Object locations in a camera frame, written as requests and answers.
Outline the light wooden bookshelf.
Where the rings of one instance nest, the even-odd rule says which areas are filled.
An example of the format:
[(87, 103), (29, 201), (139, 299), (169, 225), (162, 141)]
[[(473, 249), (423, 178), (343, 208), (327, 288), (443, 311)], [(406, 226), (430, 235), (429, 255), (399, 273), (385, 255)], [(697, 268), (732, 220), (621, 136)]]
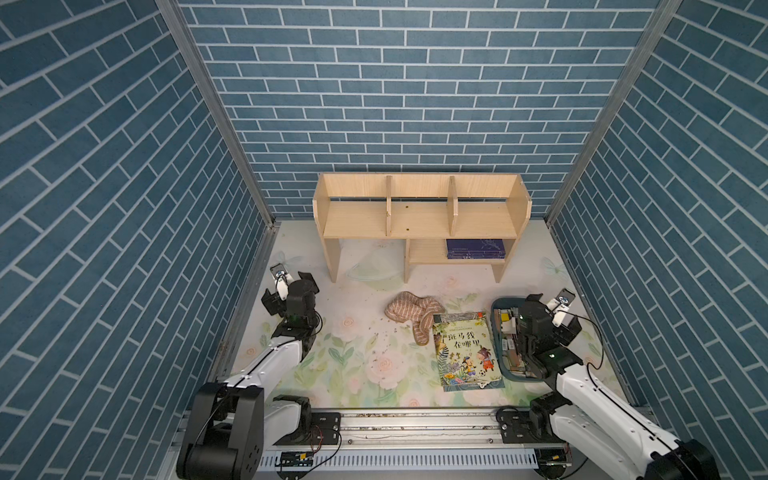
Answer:
[(402, 240), (404, 271), (450, 265), (448, 241), (499, 239), (501, 259), (488, 259), (502, 280), (532, 215), (518, 174), (330, 173), (320, 175), (313, 216), (329, 276), (336, 280), (344, 239)]

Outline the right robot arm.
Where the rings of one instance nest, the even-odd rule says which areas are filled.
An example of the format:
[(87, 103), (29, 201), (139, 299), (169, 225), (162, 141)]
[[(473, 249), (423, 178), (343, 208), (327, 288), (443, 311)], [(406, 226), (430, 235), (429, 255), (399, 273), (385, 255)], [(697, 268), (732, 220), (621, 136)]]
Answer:
[(531, 423), (576, 447), (613, 479), (717, 479), (712, 453), (682, 441), (642, 415), (596, 376), (596, 365), (569, 349), (581, 318), (569, 311), (573, 294), (544, 303), (530, 294), (516, 315), (516, 349), (529, 373), (551, 393), (530, 406)]

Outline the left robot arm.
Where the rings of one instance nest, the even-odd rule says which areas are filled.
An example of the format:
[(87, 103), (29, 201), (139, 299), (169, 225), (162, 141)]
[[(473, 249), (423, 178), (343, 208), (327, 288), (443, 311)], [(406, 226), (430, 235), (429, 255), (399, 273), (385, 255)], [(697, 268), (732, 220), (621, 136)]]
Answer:
[(267, 399), (307, 357), (322, 329), (319, 287), (308, 272), (293, 278), (281, 264), (270, 272), (275, 290), (264, 292), (262, 304), (280, 322), (248, 366), (196, 393), (176, 464), (180, 479), (251, 479), (267, 447), (309, 434), (307, 398), (287, 396), (271, 404)]

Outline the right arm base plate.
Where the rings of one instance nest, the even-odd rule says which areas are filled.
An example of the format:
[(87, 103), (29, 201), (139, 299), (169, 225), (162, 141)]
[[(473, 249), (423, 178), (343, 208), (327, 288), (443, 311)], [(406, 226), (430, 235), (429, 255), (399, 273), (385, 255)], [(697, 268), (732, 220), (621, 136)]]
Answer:
[(548, 426), (539, 426), (528, 409), (503, 406), (496, 410), (495, 420), (504, 444), (565, 444)]

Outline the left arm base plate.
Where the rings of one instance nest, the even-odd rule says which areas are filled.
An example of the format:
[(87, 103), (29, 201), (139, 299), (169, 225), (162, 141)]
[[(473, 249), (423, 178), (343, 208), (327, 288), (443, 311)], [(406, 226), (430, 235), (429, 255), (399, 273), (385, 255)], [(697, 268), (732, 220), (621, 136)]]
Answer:
[(283, 436), (275, 445), (336, 445), (340, 439), (341, 419), (342, 415), (337, 411), (312, 413), (309, 420), (301, 420), (293, 433)]

